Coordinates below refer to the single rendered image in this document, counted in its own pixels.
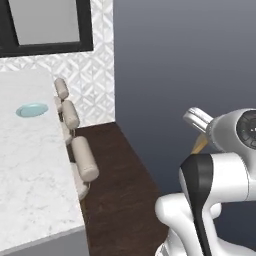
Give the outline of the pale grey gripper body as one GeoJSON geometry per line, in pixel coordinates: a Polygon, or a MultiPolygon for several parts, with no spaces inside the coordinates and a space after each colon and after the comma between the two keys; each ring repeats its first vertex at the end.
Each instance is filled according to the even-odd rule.
{"type": "Polygon", "coordinates": [[[183,119],[199,132],[205,132],[207,126],[213,120],[210,115],[198,107],[189,108],[184,114],[183,119]]]}

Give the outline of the light blue plate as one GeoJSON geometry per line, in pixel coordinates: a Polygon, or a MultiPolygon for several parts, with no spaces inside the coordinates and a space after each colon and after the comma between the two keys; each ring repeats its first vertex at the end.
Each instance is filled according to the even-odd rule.
{"type": "Polygon", "coordinates": [[[22,118],[31,118],[43,115],[48,111],[48,106],[43,103],[29,103],[16,110],[16,114],[22,118]]]}

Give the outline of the tan wooden object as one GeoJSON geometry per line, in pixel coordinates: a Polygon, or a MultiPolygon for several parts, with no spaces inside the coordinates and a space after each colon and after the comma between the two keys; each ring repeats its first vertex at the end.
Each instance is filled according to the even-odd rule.
{"type": "Polygon", "coordinates": [[[196,139],[196,142],[193,146],[191,153],[192,154],[200,153],[207,144],[208,144],[207,137],[204,134],[200,134],[196,139]]]}

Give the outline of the beige bar stool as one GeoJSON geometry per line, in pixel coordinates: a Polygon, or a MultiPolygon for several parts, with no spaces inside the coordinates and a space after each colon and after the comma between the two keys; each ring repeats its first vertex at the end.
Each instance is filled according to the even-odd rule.
{"type": "Polygon", "coordinates": [[[79,200],[83,200],[89,192],[90,183],[99,176],[88,140],[83,136],[75,137],[71,142],[75,162],[71,164],[75,186],[79,200]]]}
{"type": "Polygon", "coordinates": [[[66,82],[62,78],[57,78],[54,81],[54,86],[56,89],[57,95],[54,97],[55,104],[57,107],[57,111],[62,111],[62,102],[69,96],[68,87],[66,85],[66,82]]]}
{"type": "Polygon", "coordinates": [[[75,109],[74,104],[70,100],[62,102],[62,117],[61,127],[64,134],[65,143],[69,145],[75,136],[75,130],[80,125],[80,119],[75,109]]]}

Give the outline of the black framed window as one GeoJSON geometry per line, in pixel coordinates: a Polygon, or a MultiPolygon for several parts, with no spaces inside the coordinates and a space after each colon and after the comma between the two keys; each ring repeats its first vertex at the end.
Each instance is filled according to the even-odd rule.
{"type": "Polygon", "coordinates": [[[90,0],[0,0],[0,58],[92,50],[90,0]]]}

